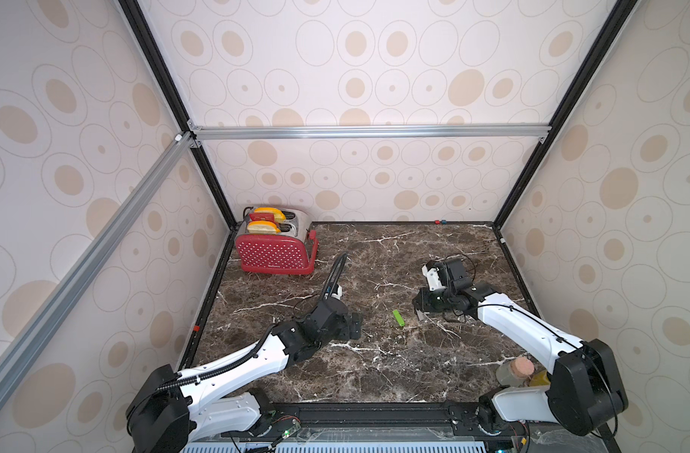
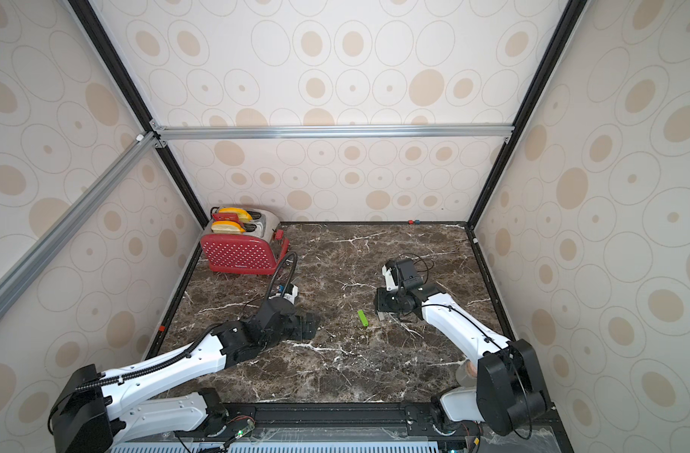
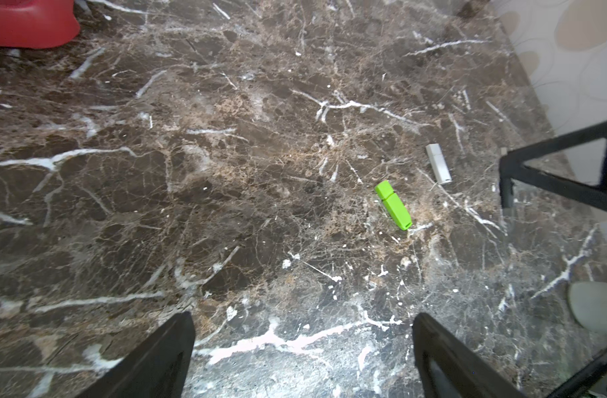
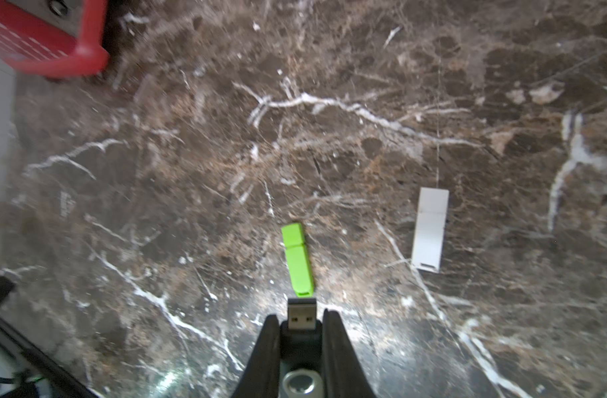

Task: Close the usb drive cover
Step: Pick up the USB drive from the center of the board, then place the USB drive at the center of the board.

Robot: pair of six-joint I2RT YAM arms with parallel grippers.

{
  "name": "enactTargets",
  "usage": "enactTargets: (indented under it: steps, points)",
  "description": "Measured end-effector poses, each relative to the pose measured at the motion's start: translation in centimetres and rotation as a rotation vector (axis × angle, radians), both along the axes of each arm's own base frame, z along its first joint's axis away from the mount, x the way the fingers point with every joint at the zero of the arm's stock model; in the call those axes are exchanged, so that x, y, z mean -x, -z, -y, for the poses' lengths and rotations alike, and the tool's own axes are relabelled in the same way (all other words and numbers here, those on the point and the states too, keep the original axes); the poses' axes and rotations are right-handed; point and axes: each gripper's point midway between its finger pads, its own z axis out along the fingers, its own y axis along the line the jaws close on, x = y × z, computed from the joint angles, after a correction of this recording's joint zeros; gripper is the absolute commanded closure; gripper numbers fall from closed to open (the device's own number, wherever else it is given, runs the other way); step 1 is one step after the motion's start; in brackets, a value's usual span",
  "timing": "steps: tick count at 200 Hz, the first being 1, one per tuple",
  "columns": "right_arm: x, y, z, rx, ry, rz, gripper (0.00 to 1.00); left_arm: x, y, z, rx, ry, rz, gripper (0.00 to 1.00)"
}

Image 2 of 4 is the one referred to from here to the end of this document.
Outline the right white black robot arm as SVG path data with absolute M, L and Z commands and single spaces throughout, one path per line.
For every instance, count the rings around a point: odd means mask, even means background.
M 459 386 L 435 398 L 435 413 L 447 424 L 487 424 L 505 436 L 529 428 L 550 410 L 547 385 L 535 349 L 486 327 L 436 285 L 412 290 L 376 290 L 379 313 L 411 314 L 435 327 L 475 369 L 475 385 Z

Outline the green usb drive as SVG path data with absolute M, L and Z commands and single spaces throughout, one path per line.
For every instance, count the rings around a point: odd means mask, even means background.
M 364 328 L 367 328 L 369 326 L 369 320 L 367 320 L 367 315 L 365 314 L 365 312 L 363 310 L 359 310 L 357 314 L 362 326 Z

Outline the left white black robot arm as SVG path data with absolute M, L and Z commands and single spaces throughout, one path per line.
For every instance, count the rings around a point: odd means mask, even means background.
M 191 344 L 138 364 L 76 370 L 52 406 L 48 429 L 58 452 L 112 447 L 124 412 L 172 387 L 249 361 L 282 341 L 315 338 L 320 317 L 267 294 L 251 317 L 208 327 Z

